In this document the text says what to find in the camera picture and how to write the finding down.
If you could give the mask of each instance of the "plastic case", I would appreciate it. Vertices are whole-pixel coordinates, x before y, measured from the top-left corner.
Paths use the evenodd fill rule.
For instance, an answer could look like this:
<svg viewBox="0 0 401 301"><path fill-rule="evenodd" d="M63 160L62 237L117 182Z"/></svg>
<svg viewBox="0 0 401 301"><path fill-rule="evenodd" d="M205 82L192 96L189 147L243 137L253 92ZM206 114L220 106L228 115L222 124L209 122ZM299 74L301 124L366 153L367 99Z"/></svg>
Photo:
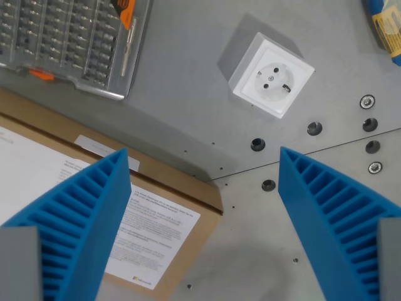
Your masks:
<svg viewBox="0 0 401 301"><path fill-rule="evenodd" d="M149 9L150 0L136 0L129 31L109 0L0 0L0 65L42 71L45 78L121 100Z"/></svg>

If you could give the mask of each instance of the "metal screw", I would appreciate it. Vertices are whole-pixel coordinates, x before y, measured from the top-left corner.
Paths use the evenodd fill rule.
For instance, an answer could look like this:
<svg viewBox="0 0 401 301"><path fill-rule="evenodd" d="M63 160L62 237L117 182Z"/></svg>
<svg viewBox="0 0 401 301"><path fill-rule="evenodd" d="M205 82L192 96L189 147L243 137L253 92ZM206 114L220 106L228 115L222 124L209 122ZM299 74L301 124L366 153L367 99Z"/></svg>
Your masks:
<svg viewBox="0 0 401 301"><path fill-rule="evenodd" d="M361 108L364 110L372 108L374 105L375 105L375 97L373 95L365 95L359 101L359 106L361 106Z"/></svg>
<svg viewBox="0 0 401 301"><path fill-rule="evenodd" d="M380 171L382 171L382 169L383 166L380 162L373 162L369 165L369 173L371 174L378 174Z"/></svg>

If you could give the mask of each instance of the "yellow label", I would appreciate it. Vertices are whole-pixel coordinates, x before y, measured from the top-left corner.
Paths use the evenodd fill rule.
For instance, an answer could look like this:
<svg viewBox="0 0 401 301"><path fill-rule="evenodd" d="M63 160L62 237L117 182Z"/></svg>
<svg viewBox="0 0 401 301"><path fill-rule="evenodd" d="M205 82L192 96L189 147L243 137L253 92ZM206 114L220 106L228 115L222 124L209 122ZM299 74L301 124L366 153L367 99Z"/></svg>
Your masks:
<svg viewBox="0 0 401 301"><path fill-rule="evenodd" d="M401 55L401 14L396 6L372 16L378 35L391 57Z"/></svg>

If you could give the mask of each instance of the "gray metal plate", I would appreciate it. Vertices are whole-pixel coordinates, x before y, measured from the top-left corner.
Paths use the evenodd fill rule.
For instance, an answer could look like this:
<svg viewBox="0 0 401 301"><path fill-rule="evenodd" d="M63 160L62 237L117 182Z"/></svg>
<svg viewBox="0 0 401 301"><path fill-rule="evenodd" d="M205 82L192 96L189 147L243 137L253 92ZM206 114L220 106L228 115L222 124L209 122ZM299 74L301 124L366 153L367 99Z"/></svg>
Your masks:
<svg viewBox="0 0 401 301"><path fill-rule="evenodd" d="M371 139L363 139L311 157L401 206L401 130L374 139L381 143L376 154L365 152ZM383 169L373 175L368 167L375 161ZM278 184L278 168L275 163L214 181L221 190L224 216L171 300L324 301L278 190L261 189L267 179ZM113 289L122 294L119 300L131 300L123 297L127 292L122 288Z"/></svg>
<svg viewBox="0 0 401 301"><path fill-rule="evenodd" d="M401 68L379 47L364 1L155 0L138 72L123 102L0 71L0 83L166 163L215 179L401 127ZM235 97L227 80L262 32L316 69L280 120ZM377 104L362 110L373 94ZM310 122L323 131L311 137ZM266 141L253 152L253 138Z"/></svg>

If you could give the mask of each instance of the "cardboard box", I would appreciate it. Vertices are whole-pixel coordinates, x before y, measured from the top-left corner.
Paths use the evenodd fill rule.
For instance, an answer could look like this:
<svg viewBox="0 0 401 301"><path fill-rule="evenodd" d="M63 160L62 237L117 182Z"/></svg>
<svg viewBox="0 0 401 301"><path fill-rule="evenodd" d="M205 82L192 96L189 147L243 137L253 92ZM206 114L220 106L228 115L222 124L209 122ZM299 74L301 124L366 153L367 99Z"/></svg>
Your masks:
<svg viewBox="0 0 401 301"><path fill-rule="evenodd" d="M125 147L109 137L3 89L0 89L0 127L88 163L99 160L100 156L74 143L80 135L112 149ZM105 280L151 296L155 300L168 300L221 218L223 207L220 193L218 188L133 149L128 148L128 154L140 161L138 172L131 171L132 184L198 212L200 218L153 290L109 274L105 274Z"/></svg>

